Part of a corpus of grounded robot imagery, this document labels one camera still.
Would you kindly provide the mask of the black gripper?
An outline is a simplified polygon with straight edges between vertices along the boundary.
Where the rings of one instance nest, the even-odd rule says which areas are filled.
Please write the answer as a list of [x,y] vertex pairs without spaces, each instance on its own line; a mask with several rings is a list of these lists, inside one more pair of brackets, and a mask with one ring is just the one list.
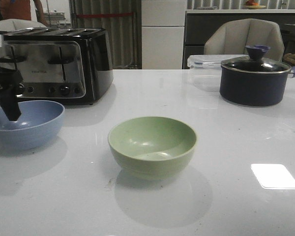
[[22,81],[19,70],[0,67],[0,106],[9,121],[17,121],[21,115],[17,95],[24,92]]

